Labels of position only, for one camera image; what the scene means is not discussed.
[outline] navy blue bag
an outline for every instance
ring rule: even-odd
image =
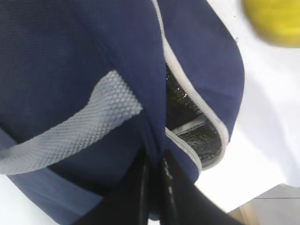
[[[151,186],[168,188],[164,159],[192,184],[222,159],[243,85],[206,0],[3,0],[0,173],[61,225],[109,199],[133,162]]]

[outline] gray mesh strap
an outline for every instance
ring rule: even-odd
[[[133,92],[112,71],[98,82],[81,111],[39,136],[0,151],[0,173],[26,173],[57,163],[100,140],[141,110]]]

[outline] white table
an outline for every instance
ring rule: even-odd
[[[196,183],[229,212],[278,184],[300,186],[300,49],[259,40],[239,0],[209,3],[236,39],[246,71],[244,99],[224,159]],[[55,225],[5,176],[0,176],[0,199],[1,224]]]

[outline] blue fabric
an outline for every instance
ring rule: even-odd
[[[206,0],[158,0],[166,38],[200,96],[231,135],[244,90],[236,42]]]
[[[231,130],[243,83],[240,56],[216,15],[196,1],[159,2],[166,34],[195,88]],[[196,165],[165,136],[165,59],[150,0],[0,1],[0,127],[17,143],[82,109],[112,69],[144,111],[56,170],[110,189],[139,149],[146,147],[155,163],[169,148],[195,181]],[[7,137],[0,134],[0,146]],[[48,168],[10,179],[62,225],[102,199]]]

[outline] yellow object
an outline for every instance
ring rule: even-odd
[[[276,45],[300,47],[300,0],[243,0],[258,34]]]

